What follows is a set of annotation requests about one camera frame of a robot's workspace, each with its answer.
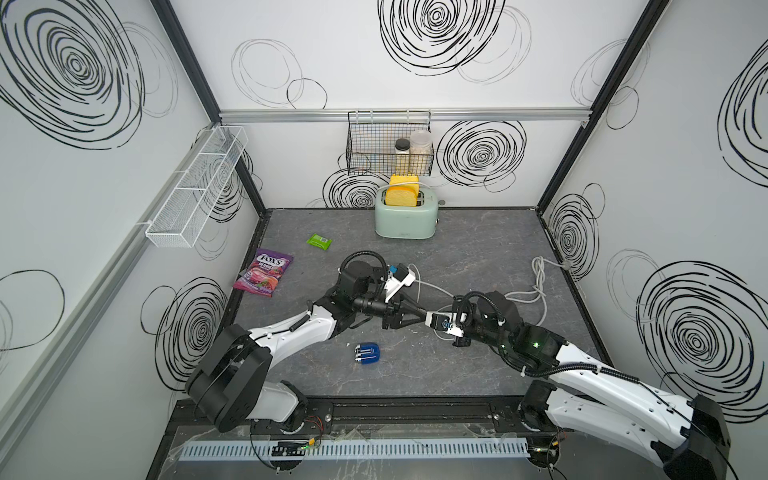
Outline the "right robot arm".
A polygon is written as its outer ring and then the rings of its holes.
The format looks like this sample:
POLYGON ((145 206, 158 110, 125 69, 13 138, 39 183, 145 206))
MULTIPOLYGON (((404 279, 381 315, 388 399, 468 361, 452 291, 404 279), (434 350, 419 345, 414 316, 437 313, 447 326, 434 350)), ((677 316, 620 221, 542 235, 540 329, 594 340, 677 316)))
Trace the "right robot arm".
POLYGON ((533 430, 558 427, 600 438, 660 467, 670 479, 724 479, 730 435, 720 406, 653 387, 524 321, 498 292, 455 298, 437 327, 459 344, 477 341, 531 384, 519 405, 533 430))

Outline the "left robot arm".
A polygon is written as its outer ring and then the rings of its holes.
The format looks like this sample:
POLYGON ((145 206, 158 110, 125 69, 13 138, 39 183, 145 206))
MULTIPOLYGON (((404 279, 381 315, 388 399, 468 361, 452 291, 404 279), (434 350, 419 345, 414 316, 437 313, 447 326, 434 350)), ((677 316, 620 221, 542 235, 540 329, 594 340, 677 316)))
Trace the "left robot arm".
POLYGON ((305 310, 277 323, 224 328, 187 379, 185 393, 222 433, 247 421, 269 421, 294 434, 310 419, 306 397, 290 382, 270 382, 272 367, 311 345, 360 326, 364 314, 400 328, 427 312, 404 290, 417 276, 405 264, 391 266, 370 250, 346 257, 335 284, 305 310))

